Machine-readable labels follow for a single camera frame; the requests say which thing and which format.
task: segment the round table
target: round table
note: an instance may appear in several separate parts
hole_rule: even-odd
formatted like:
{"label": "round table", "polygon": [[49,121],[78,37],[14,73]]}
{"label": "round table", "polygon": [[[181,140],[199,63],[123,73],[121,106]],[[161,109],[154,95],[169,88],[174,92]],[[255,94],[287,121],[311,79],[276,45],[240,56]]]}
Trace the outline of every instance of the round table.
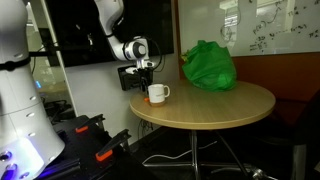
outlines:
{"label": "round table", "polygon": [[242,81],[238,81],[233,89],[221,92],[200,89],[187,80],[165,84],[170,87],[165,105],[152,107],[144,101],[146,93],[139,92],[130,99],[130,107],[134,114],[146,121],[192,130],[191,165],[197,180],[200,175],[196,130],[218,130],[254,123],[268,116],[276,102],[269,90]]}

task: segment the white robot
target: white robot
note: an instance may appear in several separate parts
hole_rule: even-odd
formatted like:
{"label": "white robot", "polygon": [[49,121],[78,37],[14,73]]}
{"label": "white robot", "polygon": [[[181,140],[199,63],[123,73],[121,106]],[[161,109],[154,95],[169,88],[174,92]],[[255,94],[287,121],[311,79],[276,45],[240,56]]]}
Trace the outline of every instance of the white robot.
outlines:
{"label": "white robot", "polygon": [[[118,60],[135,60],[136,70],[150,67],[144,38],[128,43],[112,36],[124,9],[122,1],[95,0],[100,22]],[[23,0],[0,0],[0,176],[34,179],[63,151],[34,85],[26,38],[27,10]]]}

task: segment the coffee mug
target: coffee mug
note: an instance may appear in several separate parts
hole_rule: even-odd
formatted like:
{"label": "coffee mug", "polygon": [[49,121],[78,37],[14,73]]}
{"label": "coffee mug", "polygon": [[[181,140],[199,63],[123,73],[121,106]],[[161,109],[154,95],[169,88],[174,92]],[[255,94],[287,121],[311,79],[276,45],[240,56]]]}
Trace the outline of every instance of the coffee mug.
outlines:
{"label": "coffee mug", "polygon": [[166,97],[170,95],[170,88],[163,84],[152,84],[148,86],[149,101],[151,106],[162,106],[166,101]]}

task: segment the whiteboard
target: whiteboard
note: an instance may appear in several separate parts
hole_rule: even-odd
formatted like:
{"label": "whiteboard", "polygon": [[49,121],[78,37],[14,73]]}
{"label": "whiteboard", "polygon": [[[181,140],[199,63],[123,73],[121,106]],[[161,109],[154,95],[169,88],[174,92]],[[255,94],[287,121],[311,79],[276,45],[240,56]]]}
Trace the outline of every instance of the whiteboard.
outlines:
{"label": "whiteboard", "polygon": [[216,41],[231,56],[320,51],[320,0],[179,0],[182,53]]}

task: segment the blue light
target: blue light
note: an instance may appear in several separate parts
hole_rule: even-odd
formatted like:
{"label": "blue light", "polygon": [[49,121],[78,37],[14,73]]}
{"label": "blue light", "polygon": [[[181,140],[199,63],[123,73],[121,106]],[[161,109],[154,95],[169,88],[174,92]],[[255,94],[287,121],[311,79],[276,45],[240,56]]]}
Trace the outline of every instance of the blue light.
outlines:
{"label": "blue light", "polygon": [[41,86],[39,81],[36,81],[36,86],[37,86],[38,89],[42,88],[42,86]]}

